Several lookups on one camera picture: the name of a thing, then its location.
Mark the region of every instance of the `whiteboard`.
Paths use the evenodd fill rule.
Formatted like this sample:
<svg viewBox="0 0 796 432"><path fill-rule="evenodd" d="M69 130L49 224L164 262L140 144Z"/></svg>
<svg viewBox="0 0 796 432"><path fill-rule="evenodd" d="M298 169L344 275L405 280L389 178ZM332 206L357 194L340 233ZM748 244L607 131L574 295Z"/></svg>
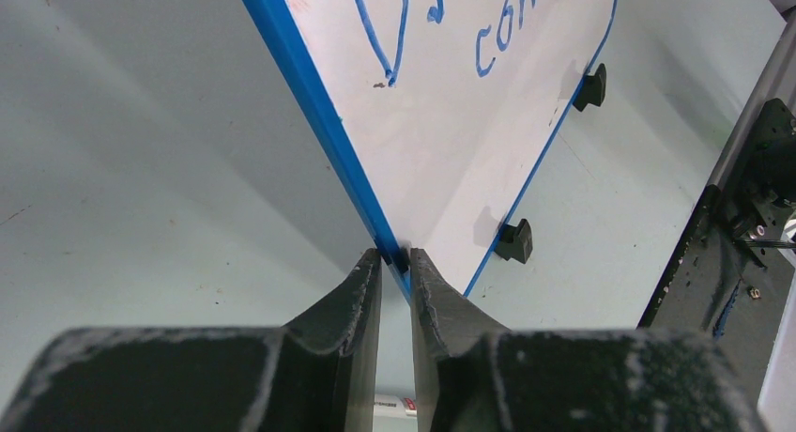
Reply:
<svg viewBox="0 0 796 432"><path fill-rule="evenodd" d="M617 0L243 0L406 288L462 293L602 47Z"/></svg>

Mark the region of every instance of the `black rubber foot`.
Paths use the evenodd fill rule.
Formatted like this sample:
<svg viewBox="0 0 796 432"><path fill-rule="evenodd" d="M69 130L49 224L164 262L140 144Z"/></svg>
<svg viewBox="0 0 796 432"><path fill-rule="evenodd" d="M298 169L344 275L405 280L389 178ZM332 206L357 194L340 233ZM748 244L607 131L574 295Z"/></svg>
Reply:
<svg viewBox="0 0 796 432"><path fill-rule="evenodd" d="M533 237L530 234L530 224L528 220L520 220L517 227L506 225L500 240L495 246L495 254L504 260L515 259L522 264L526 264L533 251Z"/></svg>
<svg viewBox="0 0 796 432"><path fill-rule="evenodd" d="M583 86L581 86L580 92L577 93L577 97L573 102L573 106L577 108L577 111L583 111L588 104L594 106L603 104L603 100L605 100L606 77L607 72L605 71L605 64L602 63L597 70L594 71L594 75L587 75L584 77Z"/></svg>

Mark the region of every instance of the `blue whiteboard frame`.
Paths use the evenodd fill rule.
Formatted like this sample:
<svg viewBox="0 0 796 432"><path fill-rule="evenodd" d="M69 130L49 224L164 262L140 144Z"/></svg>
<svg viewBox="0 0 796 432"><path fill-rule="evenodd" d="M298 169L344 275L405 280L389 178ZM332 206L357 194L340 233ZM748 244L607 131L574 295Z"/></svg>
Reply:
<svg viewBox="0 0 796 432"><path fill-rule="evenodd" d="M357 158L357 153L354 151L351 141L348 139L348 135L345 134L343 120L334 109L329 93L324 87L320 74L310 57L306 45L304 45L299 29L293 21L290 9L284 0L242 1L246 9L249 10L249 14L260 32L260 36L263 37L273 55L274 61L276 61L277 66L282 71L287 85L293 95L296 96L298 106L307 117L307 121L310 123L318 142L329 157L329 162L331 162L332 167L334 167L335 172L342 181L348 197L354 203L354 207L362 218L368 233L373 237L376 248L378 248L378 251L390 267L395 279L399 281L398 285L401 287L404 296L409 300L411 288L408 277L408 254L406 250L401 249L395 234L392 233L390 223L388 223L384 210L381 209L376 199L370 181L365 176L365 171L362 168L360 159ZM605 30L605 35L594 53L594 57L590 60L586 73L590 72L591 67L597 60L597 56L605 45L605 41L608 39L608 33L611 31L611 25L613 25L614 16L617 12L618 1L614 0L611 18ZM536 174L540 162L542 162L544 155L547 153L547 149L550 148L550 144L558 134L561 123L567 116L574 98L577 97L582 86L583 81L581 80L569 103L567 103L559 123L556 124L556 128L553 129L550 138L544 145L542 154L534 163L522 190L520 190L514 200L512 208L506 215L504 224L493 238L481 265L479 265L470 280L467 290L465 290L465 297L469 295L481 275L489 256L495 251L495 246L498 244L498 237L503 227L512 218L517 205L519 205L525 191L528 189L531 179Z"/></svg>

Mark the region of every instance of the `screw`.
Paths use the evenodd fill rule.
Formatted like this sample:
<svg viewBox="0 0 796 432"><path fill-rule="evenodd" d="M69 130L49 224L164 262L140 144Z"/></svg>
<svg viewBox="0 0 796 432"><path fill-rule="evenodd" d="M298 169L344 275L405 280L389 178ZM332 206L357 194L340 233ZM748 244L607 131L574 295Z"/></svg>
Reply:
<svg viewBox="0 0 796 432"><path fill-rule="evenodd" d="M754 230L749 232L749 238L751 238L751 239L760 239L760 238L763 238L763 236L765 236L765 234L766 234L766 227L764 227L762 225L758 225L757 227L755 227Z"/></svg>

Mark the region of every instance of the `whiteboard edge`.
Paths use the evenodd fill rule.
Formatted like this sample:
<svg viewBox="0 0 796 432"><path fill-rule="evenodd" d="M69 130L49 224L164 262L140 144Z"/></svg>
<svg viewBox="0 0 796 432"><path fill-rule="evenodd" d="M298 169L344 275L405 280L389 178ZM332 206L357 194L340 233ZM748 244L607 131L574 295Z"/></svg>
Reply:
<svg viewBox="0 0 796 432"><path fill-rule="evenodd" d="M409 300L408 261L284 0L242 0L376 247Z"/></svg>

